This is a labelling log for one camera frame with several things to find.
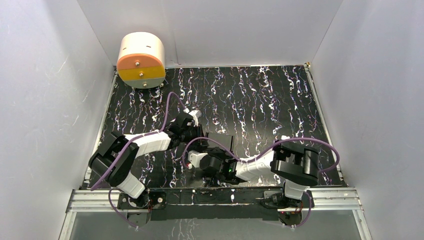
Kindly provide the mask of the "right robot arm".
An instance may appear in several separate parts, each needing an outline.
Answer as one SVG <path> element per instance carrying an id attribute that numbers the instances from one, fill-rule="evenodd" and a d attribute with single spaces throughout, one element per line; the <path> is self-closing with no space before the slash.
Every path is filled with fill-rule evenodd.
<path id="1" fill-rule="evenodd" d="M 208 177 L 231 185 L 248 182 L 268 172 L 285 180 L 282 192 L 265 196 L 260 204 L 268 209 L 295 208 L 304 191 L 319 183 L 319 152 L 295 142 L 279 143 L 247 160 L 236 160 L 220 147 L 207 147 L 201 153 L 191 151 L 188 159 Z"/>

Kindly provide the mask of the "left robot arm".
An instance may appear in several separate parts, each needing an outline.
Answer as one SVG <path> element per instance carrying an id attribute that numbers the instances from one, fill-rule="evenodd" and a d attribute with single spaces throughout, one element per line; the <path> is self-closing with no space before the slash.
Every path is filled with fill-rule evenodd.
<path id="1" fill-rule="evenodd" d="M 123 135 L 112 132 L 91 156 L 88 166 L 109 186 L 121 190 L 137 208 L 145 208 L 150 190 L 131 173 L 136 158 L 164 152 L 202 136 L 199 110 L 179 113 L 163 130 Z"/>

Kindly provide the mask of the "round cream drawer cabinet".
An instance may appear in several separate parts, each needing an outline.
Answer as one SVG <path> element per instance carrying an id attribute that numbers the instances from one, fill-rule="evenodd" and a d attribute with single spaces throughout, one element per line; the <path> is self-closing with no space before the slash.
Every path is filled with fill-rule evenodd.
<path id="1" fill-rule="evenodd" d="M 162 41 L 149 32 L 125 35 L 119 48 L 116 70 L 121 80 L 132 88 L 162 87 L 166 78 Z"/>

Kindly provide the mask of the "aluminium front rail frame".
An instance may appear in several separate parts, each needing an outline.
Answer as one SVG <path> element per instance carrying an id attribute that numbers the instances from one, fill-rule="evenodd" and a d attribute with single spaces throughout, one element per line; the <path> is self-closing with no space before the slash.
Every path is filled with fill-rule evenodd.
<path id="1" fill-rule="evenodd" d="M 60 239 L 70 239 L 78 213 L 123 214 L 126 221 L 142 226 L 146 221 L 173 219 L 254 219 L 279 221 L 295 213 L 292 223 L 305 222 L 313 211 L 350 211 L 362 240 L 371 239 L 364 209 L 353 187 L 313 187 L 295 205 L 282 202 L 280 186 L 153 188 L 148 202 L 135 202 L 117 190 L 74 190 Z"/>

